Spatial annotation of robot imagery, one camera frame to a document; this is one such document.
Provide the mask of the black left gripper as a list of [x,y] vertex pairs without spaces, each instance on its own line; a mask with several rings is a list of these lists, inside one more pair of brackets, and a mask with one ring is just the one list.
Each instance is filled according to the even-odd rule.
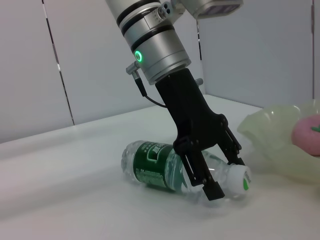
[[245,165],[239,157],[242,146],[228,123],[210,109],[189,69],[170,73],[155,86],[176,125],[173,148],[191,185],[201,185],[210,201],[224,198],[225,193],[210,173],[202,151],[218,145],[228,165]]

